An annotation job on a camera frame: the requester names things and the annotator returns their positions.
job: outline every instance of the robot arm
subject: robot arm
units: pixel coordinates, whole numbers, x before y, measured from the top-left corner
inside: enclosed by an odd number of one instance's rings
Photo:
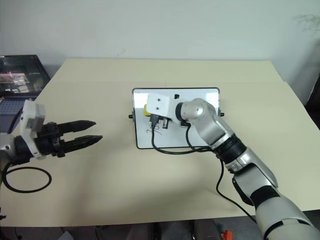
[[[35,157],[44,159],[46,155],[64,157],[66,153],[86,148],[95,144],[101,135],[87,135],[77,137],[71,141],[64,141],[61,137],[69,132],[79,132],[95,125],[94,121],[78,120],[62,124],[45,120],[45,107],[34,101],[26,100],[20,118],[20,134],[0,135],[0,167],[6,165],[20,165]]]
[[[186,121],[224,162],[241,199],[255,207],[256,221],[265,240],[320,239],[305,214],[278,191],[277,179],[261,159],[235,135],[215,108],[201,98],[192,101],[150,94],[147,111],[153,115]]]

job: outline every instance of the whiteboard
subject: whiteboard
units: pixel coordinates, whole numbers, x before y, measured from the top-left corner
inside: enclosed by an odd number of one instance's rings
[[[214,106],[217,114],[220,114],[220,91],[216,87],[211,88],[134,88],[133,98],[133,120],[135,122],[136,146],[139,149],[152,149],[151,128],[149,118],[144,115],[144,106],[147,104],[148,95],[157,93],[174,98],[179,95],[181,101],[191,101],[202,98]],[[160,120],[154,132],[154,143],[159,148],[182,148],[188,147],[186,141],[187,127],[169,121],[168,128],[162,128],[163,121]],[[194,126],[189,130],[190,143],[195,147],[207,146],[200,138]]]

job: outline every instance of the black connector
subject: black connector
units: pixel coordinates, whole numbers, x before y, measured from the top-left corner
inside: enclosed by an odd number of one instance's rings
[[[157,123],[159,123],[159,120],[161,119],[161,116],[159,115],[155,115],[155,114],[151,114],[149,122],[151,123],[151,128],[154,129],[157,125]]]

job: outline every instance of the laptop screen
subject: laptop screen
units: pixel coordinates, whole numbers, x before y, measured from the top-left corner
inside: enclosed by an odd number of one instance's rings
[[[39,94],[49,81],[50,78],[37,55],[0,56],[2,94]]]

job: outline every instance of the black cable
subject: black cable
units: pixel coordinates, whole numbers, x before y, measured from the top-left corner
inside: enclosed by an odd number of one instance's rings
[[[48,187],[50,184],[51,184],[51,181],[52,181],[52,177],[50,175],[49,172],[47,172],[46,170],[42,169],[42,168],[38,168],[38,167],[33,167],[33,166],[23,166],[23,167],[17,167],[17,168],[14,168],[12,170],[9,170],[8,171],[8,168],[11,166],[12,164],[9,162],[5,165],[4,169],[3,169],[3,172],[2,172],[2,182],[3,184],[11,191],[15,192],[15,193],[20,193],[20,194],[30,194],[30,193],[35,193],[35,192],[39,192],[43,189],[45,189],[46,187]],[[9,183],[8,183],[8,180],[7,180],[7,175],[14,172],[14,171],[18,171],[18,170],[23,170],[23,169],[32,169],[32,170],[38,170],[38,171],[41,171],[43,173],[45,173],[49,180],[47,182],[46,185],[44,185],[43,187],[40,187],[38,189],[34,189],[34,190],[20,190],[20,189],[16,189],[14,187],[12,187]]]
[[[98,238],[98,231],[97,231],[97,228],[95,228],[95,229],[94,229],[94,232],[95,232],[96,240],[99,240],[99,238]]]
[[[191,128],[191,124],[188,123],[188,127],[187,127],[187,129],[186,129],[186,131],[185,131],[185,140],[186,140],[186,143],[189,145],[189,147],[190,147],[192,150],[197,151],[197,152],[199,152],[199,153],[203,153],[203,152],[213,152],[213,150],[212,150],[210,147],[208,147],[208,146],[206,146],[205,149],[199,149],[199,148],[195,148],[194,146],[192,146],[192,144],[191,144],[190,141],[189,141],[189,130],[190,130],[190,128]]]
[[[190,151],[185,151],[185,152],[170,152],[170,151],[165,151],[165,150],[162,150],[160,148],[157,148],[155,146],[155,143],[154,143],[154,138],[155,138],[155,128],[152,127],[152,138],[151,138],[151,144],[152,146],[154,147],[155,150],[161,152],[161,153],[165,153],[165,154],[190,154],[190,153],[194,153],[194,152],[200,152],[200,153],[203,153],[203,152],[213,152],[213,150],[208,147],[208,146],[205,146],[205,147],[199,147],[199,148],[195,148],[194,146],[191,145],[190,141],[189,141],[189,130],[191,128],[191,124],[188,124],[188,127],[186,129],[186,132],[185,132],[185,140],[187,142],[187,144],[189,145],[189,147],[192,149]],[[228,200],[229,202],[233,203],[234,205],[236,205],[238,208],[240,208],[254,223],[257,223],[257,221],[242,207],[240,206],[237,202],[235,202],[234,200],[228,198],[227,196],[223,195],[220,190],[219,190],[219,185],[221,183],[221,180],[224,176],[224,163],[222,160],[220,160],[220,163],[221,163],[221,174],[220,174],[220,177],[216,183],[216,187],[215,187],[215,190],[217,191],[217,193],[223,197],[224,199]]]
[[[20,108],[20,110],[14,115],[14,117],[13,117],[11,123],[10,123],[10,126],[8,128],[7,134],[11,134],[12,133],[12,130],[13,130],[14,126],[15,126],[17,118],[20,116],[20,114],[22,112],[22,109],[23,109],[23,107]]]
[[[22,236],[17,234],[17,227],[16,226],[14,227],[14,234],[15,234],[17,240],[21,240],[22,239]]]
[[[163,153],[163,154],[183,155],[183,154],[192,154],[192,153],[195,153],[195,152],[199,152],[200,150],[203,150],[203,152],[211,151],[207,146],[199,147],[197,149],[193,149],[193,150],[189,150],[189,151],[166,151],[166,150],[158,148],[155,145],[155,127],[151,128],[151,133],[152,133],[151,144],[152,144],[153,148],[155,150],[157,150],[158,152]]]
[[[254,223],[257,223],[257,221],[242,207],[240,206],[237,202],[233,201],[232,199],[228,198],[227,196],[223,195],[220,190],[219,190],[219,185],[220,185],[220,182],[224,176],[224,163],[222,160],[220,160],[220,163],[221,163],[221,174],[220,174],[220,177],[219,177],[219,180],[218,182],[216,183],[216,186],[215,186],[215,190],[217,191],[217,193],[223,197],[224,199],[228,200],[229,202],[233,203],[234,205],[236,205],[238,208],[240,208]]]

